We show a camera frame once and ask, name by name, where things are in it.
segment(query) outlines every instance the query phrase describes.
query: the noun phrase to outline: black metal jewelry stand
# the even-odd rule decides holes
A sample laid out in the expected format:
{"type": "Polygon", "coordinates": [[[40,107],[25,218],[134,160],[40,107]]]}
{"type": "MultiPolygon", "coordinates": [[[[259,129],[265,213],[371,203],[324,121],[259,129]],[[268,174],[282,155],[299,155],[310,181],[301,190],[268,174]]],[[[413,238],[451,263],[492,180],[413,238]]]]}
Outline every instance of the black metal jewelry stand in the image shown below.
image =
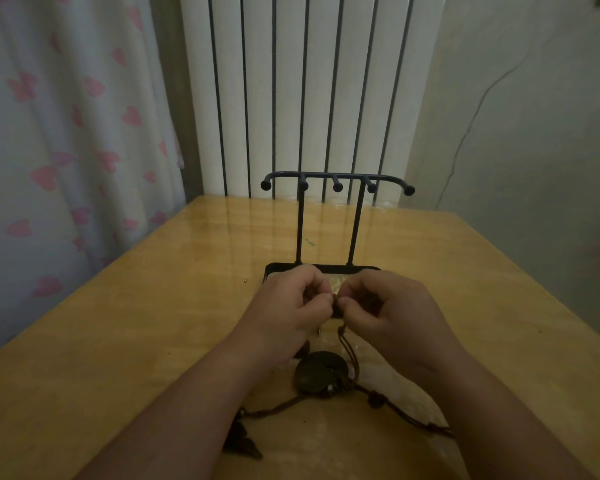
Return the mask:
{"type": "Polygon", "coordinates": [[[356,240],[358,238],[358,227],[360,225],[360,213],[362,212],[362,202],[365,196],[365,189],[368,189],[370,194],[376,193],[377,182],[391,182],[402,187],[405,195],[411,196],[415,192],[415,188],[398,177],[390,177],[389,175],[369,175],[367,173],[326,173],[321,171],[275,171],[264,177],[260,187],[264,191],[271,190],[271,179],[279,177],[295,177],[298,180],[298,227],[297,227],[297,243],[296,243],[296,261],[295,262],[272,262],[264,268],[264,280],[271,273],[279,273],[288,271],[302,264],[300,255],[302,252],[302,228],[304,220],[304,192],[309,188],[307,178],[330,178],[333,180],[333,190],[342,192],[344,188],[340,183],[340,179],[344,180],[360,180],[360,192],[358,193],[358,204],[356,206],[356,217],[353,220],[353,233],[351,234],[351,245],[349,247],[349,260],[346,264],[315,264],[321,272],[325,274],[356,274],[363,269],[379,269],[375,266],[355,266],[353,264],[353,254],[356,250],[356,240]]]}

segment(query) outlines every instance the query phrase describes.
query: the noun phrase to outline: right hand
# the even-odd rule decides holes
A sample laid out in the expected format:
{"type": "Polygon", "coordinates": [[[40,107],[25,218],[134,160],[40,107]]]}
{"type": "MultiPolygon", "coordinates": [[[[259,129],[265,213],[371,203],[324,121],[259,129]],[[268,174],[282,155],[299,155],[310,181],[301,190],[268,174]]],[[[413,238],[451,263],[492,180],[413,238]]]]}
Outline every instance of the right hand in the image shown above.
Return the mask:
{"type": "Polygon", "coordinates": [[[421,282],[365,269],[342,284],[338,306],[347,327],[423,388],[466,354],[421,282]]]}

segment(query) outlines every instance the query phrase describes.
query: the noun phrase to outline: left hand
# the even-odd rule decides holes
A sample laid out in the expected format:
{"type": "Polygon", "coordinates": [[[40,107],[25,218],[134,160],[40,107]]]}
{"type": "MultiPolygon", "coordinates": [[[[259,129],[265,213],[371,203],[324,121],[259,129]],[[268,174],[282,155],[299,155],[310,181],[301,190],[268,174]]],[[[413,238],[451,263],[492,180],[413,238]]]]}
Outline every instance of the left hand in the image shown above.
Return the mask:
{"type": "Polygon", "coordinates": [[[331,285],[311,264],[265,281],[228,338],[272,368],[291,359],[333,313],[331,285]]]}

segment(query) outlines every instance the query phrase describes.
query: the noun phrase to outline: forearm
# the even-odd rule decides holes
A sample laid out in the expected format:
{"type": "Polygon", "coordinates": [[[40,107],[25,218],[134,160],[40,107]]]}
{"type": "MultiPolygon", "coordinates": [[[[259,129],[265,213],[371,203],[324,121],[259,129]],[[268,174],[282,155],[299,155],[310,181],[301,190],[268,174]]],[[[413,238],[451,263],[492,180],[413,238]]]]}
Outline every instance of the forearm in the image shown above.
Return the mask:
{"type": "Polygon", "coordinates": [[[236,411],[266,370],[231,335],[137,416],[76,477],[210,476],[236,411]]]}
{"type": "Polygon", "coordinates": [[[472,479],[589,479],[571,453],[466,352],[424,385],[456,434],[472,479]]]}

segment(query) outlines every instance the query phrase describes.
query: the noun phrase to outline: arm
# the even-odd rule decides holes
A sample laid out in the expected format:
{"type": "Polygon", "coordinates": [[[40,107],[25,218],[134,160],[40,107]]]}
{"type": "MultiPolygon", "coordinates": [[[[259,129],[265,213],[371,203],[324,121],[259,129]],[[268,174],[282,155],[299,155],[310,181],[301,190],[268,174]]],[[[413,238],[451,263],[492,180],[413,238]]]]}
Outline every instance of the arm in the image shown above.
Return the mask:
{"type": "Polygon", "coordinates": [[[326,322],[333,295],[314,266],[267,280],[233,331],[113,439],[76,476],[208,478],[244,398],[326,322]]]}
{"type": "Polygon", "coordinates": [[[353,332],[432,396],[472,479],[590,479],[531,411],[464,350],[422,283],[365,270],[340,288],[353,332]]]}

